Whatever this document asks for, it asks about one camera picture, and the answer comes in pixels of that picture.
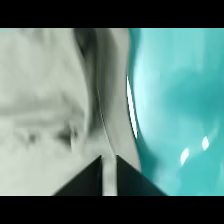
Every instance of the white highlight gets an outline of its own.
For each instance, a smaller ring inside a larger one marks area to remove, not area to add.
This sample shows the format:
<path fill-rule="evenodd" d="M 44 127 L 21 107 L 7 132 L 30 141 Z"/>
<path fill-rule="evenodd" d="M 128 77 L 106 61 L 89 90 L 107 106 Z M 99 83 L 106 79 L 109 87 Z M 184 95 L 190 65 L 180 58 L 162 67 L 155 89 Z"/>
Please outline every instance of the white highlight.
<path fill-rule="evenodd" d="M 209 141 L 207 136 L 205 136 L 202 140 L 202 148 L 205 151 L 209 147 Z"/>
<path fill-rule="evenodd" d="M 184 151 L 182 152 L 182 154 L 180 156 L 180 163 L 181 163 L 182 166 L 184 165 L 184 163 L 185 163 L 186 159 L 188 158 L 189 154 L 190 154 L 189 149 L 188 148 L 184 149 Z"/>
<path fill-rule="evenodd" d="M 128 107 L 129 107 L 129 113 L 131 118 L 131 126 L 135 135 L 135 138 L 138 136 L 137 126 L 136 126 L 136 120 L 135 120 L 135 113 L 134 113 L 134 105 L 132 100 L 132 94 L 131 94 L 131 88 L 127 77 L 127 96 L 128 96 Z"/>

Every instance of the black triangular object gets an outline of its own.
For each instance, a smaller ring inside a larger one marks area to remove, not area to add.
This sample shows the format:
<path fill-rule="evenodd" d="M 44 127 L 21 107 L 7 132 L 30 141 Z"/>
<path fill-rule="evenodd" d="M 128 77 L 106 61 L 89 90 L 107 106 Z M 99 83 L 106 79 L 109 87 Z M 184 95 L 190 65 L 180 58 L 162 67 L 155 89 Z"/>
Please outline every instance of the black triangular object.
<path fill-rule="evenodd" d="M 146 177 L 117 156 L 118 196 L 165 196 Z"/>
<path fill-rule="evenodd" d="M 55 196 L 102 196 L 101 156 L 60 189 Z"/>

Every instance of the teal balloon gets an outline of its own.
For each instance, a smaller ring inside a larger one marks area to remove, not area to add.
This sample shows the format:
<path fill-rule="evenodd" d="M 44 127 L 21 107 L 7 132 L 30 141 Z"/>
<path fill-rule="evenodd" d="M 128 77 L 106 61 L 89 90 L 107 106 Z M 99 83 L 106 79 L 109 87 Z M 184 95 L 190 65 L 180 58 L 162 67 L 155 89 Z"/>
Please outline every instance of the teal balloon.
<path fill-rule="evenodd" d="M 224 29 L 129 32 L 142 173 L 168 195 L 224 195 Z"/>

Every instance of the teal surface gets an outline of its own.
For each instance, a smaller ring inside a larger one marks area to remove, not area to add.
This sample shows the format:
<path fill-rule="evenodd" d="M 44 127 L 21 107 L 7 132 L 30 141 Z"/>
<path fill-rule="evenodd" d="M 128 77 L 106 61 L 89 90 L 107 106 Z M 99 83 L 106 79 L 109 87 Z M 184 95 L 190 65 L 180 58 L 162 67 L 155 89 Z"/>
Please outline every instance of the teal surface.
<path fill-rule="evenodd" d="M 143 174 L 168 195 L 224 195 L 224 29 L 129 31 Z"/>

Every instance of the glossy teal object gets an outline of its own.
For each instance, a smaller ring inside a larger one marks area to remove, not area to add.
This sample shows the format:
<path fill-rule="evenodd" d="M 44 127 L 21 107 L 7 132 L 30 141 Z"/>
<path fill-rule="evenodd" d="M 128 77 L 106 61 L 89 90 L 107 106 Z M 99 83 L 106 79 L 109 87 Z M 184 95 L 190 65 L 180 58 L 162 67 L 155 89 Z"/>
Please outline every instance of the glossy teal object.
<path fill-rule="evenodd" d="M 224 195 L 224 29 L 129 31 L 143 174 L 168 195 Z"/>

